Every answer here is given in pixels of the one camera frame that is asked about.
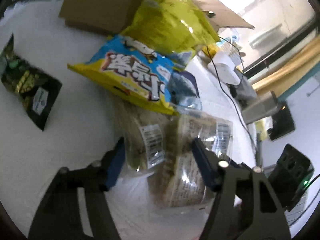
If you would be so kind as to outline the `yellow teal right curtain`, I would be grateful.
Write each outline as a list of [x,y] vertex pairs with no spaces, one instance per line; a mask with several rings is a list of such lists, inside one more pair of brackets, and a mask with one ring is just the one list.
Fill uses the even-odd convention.
[[310,41],[284,66],[252,85],[258,95],[274,92],[285,101],[319,71],[319,36]]

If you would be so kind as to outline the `brown cardboard box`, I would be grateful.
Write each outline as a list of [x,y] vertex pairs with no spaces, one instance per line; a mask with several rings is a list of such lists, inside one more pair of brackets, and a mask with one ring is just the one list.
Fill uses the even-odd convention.
[[[63,0],[59,16],[66,24],[97,33],[119,33],[131,24],[142,0]],[[205,13],[215,31],[221,28],[253,29],[218,0],[192,0]]]

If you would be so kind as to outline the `clear cracker pack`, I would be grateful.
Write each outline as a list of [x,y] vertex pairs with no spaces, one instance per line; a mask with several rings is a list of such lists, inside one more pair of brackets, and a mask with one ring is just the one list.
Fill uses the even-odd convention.
[[150,193],[161,208],[189,207],[208,203],[207,190],[193,156],[191,143],[199,138],[220,159],[230,154],[233,124],[204,112],[173,117],[164,128],[164,163],[149,179]]
[[165,159],[165,128],[172,116],[114,99],[117,125],[125,140],[126,162],[138,173],[156,169]]

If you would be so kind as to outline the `yellow-green chip bag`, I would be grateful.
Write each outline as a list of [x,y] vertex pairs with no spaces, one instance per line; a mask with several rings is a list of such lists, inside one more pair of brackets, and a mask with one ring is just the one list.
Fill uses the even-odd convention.
[[191,0],[142,0],[122,34],[164,56],[195,54],[219,41],[205,14]]

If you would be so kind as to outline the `black gold snack pouch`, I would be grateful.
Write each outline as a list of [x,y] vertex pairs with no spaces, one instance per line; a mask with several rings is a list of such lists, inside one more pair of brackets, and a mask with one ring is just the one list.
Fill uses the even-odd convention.
[[44,131],[62,83],[16,54],[13,35],[1,52],[1,83],[19,97],[26,114]]

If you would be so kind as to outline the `steel thermos cup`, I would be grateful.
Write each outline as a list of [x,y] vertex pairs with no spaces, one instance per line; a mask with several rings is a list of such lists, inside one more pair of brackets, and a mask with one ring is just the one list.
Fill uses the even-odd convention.
[[279,106],[279,100],[273,91],[258,96],[242,110],[244,123],[251,124],[265,117],[272,116],[277,113]]

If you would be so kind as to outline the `blue yellow snack bag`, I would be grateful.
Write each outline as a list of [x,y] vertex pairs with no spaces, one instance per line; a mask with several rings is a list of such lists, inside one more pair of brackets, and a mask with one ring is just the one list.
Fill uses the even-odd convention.
[[68,69],[143,109],[178,114],[167,90],[176,63],[128,36],[116,35],[85,63]]

